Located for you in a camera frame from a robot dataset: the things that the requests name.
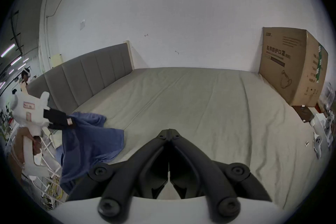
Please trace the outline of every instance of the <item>gray upholstered headboard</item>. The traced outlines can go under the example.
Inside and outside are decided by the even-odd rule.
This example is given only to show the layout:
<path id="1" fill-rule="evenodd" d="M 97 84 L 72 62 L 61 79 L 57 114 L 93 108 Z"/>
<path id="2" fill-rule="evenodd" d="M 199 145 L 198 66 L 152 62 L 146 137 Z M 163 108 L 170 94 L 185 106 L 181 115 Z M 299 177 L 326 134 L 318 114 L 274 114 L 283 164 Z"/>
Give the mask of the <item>gray upholstered headboard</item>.
<path id="1" fill-rule="evenodd" d="M 49 92 L 48 106 L 71 114 L 81 104 L 133 70 L 127 43 L 92 51 L 52 68 L 27 85 L 30 95 Z"/>

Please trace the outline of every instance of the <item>wall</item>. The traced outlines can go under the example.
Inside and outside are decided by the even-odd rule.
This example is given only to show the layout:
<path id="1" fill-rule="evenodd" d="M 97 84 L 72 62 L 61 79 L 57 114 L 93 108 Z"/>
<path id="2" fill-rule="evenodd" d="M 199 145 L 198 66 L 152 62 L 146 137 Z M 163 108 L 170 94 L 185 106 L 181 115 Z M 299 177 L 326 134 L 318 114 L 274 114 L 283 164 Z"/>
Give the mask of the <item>wall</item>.
<path id="1" fill-rule="evenodd" d="M 16 33 L 21 33 L 17 38 L 20 45 L 23 46 L 23 54 L 26 54 L 31 50 L 35 50 L 36 55 L 38 53 L 41 3 L 42 0 L 15 0 L 11 7 L 13 12 L 19 11 L 18 15 L 14 16 L 14 24 Z M 0 50 L 5 51 L 6 48 L 14 42 L 14 40 L 11 41 L 13 32 L 8 18 L 4 20 L 0 32 Z M 1 58 L 0 61 L 2 62 L 2 65 L 0 71 L 19 55 L 19 50 L 15 51 L 15 49 L 12 49 L 4 58 Z"/>
<path id="2" fill-rule="evenodd" d="M 307 29 L 329 53 L 326 80 L 336 88 L 333 26 L 321 0 L 46 0 L 46 9 L 56 10 L 44 24 L 50 55 L 67 61 L 130 40 L 136 68 L 258 71 L 263 26 Z"/>
<path id="3" fill-rule="evenodd" d="M 21 33 L 18 36 L 19 43 L 22 47 L 23 57 L 14 66 L 10 66 L 5 72 L 8 74 L 12 69 L 15 71 L 6 77 L 6 84 L 0 90 L 0 109 L 5 109 L 5 105 L 11 98 L 12 88 L 16 83 L 11 83 L 4 91 L 4 88 L 16 77 L 20 72 L 17 70 L 26 58 L 26 66 L 31 66 L 32 76 L 40 75 L 40 63 L 38 59 L 38 43 L 39 43 L 39 23 L 40 9 L 42 0 L 15 0 L 12 5 L 12 10 L 19 11 L 19 14 L 14 17 L 16 33 Z M 1 53 L 6 50 L 14 41 L 11 41 L 13 33 L 11 30 L 10 21 L 6 19 L 0 30 L 0 50 Z M 0 58 L 2 63 L 0 71 L 20 55 L 20 51 L 12 49 L 4 58 Z"/>

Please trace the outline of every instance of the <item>blue cloth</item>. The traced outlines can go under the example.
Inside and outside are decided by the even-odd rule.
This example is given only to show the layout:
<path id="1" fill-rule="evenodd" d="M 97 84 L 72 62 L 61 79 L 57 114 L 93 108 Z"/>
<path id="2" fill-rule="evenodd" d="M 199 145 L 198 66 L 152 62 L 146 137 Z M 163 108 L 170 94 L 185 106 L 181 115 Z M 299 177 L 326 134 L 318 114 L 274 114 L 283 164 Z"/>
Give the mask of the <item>blue cloth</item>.
<path id="1" fill-rule="evenodd" d="M 95 164 L 110 162 L 124 148 L 124 130 L 104 128 L 106 117 L 75 112 L 74 129 L 62 130 L 61 188 L 70 193 L 75 179 L 85 175 Z"/>

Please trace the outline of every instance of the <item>fluorescent light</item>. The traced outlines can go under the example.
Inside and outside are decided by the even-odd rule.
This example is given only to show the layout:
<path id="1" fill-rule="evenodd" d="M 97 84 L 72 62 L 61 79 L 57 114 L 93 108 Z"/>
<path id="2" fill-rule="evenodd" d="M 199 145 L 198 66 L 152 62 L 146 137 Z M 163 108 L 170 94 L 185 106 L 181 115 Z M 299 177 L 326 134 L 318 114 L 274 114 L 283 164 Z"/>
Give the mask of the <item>fluorescent light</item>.
<path id="1" fill-rule="evenodd" d="M 22 65 L 22 66 L 20 66 L 19 68 L 18 68 L 18 70 L 20 70 L 22 67 L 24 67 L 26 65 L 26 63 L 24 64 L 24 65 Z"/>
<path id="2" fill-rule="evenodd" d="M 14 62 L 12 62 L 10 65 L 15 64 L 17 61 L 19 61 L 19 59 L 21 59 L 22 57 L 20 56 L 19 58 L 17 58 Z"/>
<path id="3" fill-rule="evenodd" d="M 11 45 L 8 49 L 6 49 L 6 51 L 3 53 L 3 54 L 1 54 L 1 58 L 3 57 L 3 56 L 5 56 L 7 53 L 8 53 L 8 51 L 10 51 L 12 48 L 14 48 L 15 47 L 15 44 L 13 44 L 13 45 Z"/>

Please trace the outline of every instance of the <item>light gray bed sheet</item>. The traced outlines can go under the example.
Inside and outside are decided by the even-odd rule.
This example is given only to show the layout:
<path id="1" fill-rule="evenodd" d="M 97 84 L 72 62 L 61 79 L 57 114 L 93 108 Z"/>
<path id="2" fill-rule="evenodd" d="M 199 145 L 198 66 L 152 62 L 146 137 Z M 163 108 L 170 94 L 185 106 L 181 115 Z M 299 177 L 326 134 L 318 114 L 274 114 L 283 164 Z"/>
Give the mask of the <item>light gray bed sheet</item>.
<path id="1" fill-rule="evenodd" d="M 136 69 L 77 111 L 103 114 L 105 127 L 125 131 L 125 148 L 113 163 L 127 160 L 161 130 L 176 129 L 212 160 L 246 164 L 273 202 L 288 210 L 312 190 L 331 154 L 324 138 L 317 160 L 313 128 L 251 72 Z"/>

